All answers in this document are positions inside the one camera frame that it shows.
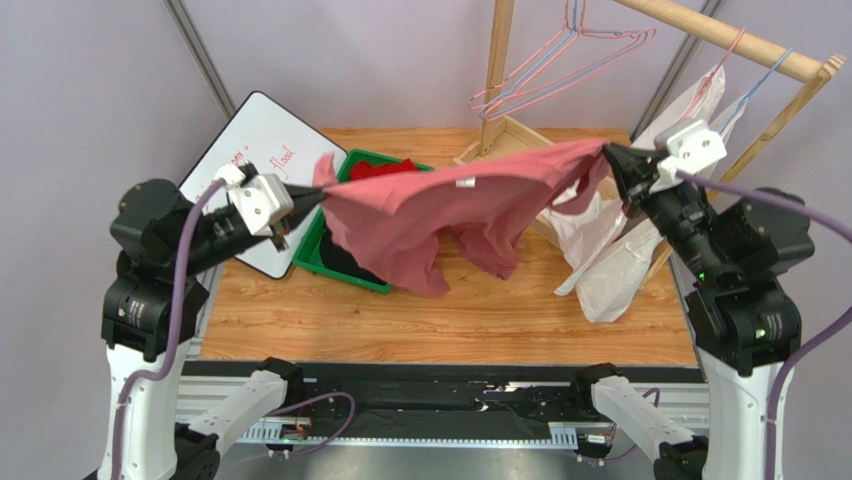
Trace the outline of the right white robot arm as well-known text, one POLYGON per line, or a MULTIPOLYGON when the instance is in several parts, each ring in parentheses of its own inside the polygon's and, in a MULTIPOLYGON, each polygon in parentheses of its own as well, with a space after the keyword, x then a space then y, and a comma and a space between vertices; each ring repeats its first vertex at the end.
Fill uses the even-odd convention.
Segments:
POLYGON ((658 479, 777 479, 783 400, 802 320, 779 277, 815 251, 799 197, 773 188, 715 210, 702 178, 662 191, 661 151, 607 145, 604 157, 630 212, 648 216, 695 277, 686 298, 709 387, 707 435, 678 425, 609 363, 583 369, 585 409, 619 427, 658 479))

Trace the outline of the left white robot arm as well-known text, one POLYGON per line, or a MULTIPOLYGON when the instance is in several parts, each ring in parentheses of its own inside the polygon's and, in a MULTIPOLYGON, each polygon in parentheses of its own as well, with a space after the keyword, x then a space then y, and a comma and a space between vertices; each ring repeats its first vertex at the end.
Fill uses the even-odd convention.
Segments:
POLYGON ((285 235, 325 198, 317 187, 273 175, 217 180, 189 200, 152 179, 122 197, 110 232, 120 245, 103 301, 110 366, 110 425, 98 479, 212 479, 236 441, 266 415, 304 395, 294 363, 267 358, 246 382, 188 422, 176 416, 179 383, 209 291, 199 275, 285 235))

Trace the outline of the pink t shirt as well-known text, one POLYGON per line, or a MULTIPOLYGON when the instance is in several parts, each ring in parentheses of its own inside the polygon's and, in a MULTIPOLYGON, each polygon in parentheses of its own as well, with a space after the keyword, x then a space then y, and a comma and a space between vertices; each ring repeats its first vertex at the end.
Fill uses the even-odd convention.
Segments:
POLYGON ((314 168, 327 197, 333 241, 379 279, 418 295, 450 287, 436 264, 440 234, 480 270, 502 280, 518 264, 516 246, 545 209, 579 214, 609 174, 606 141, 580 140, 434 171, 339 182, 330 156, 314 168))

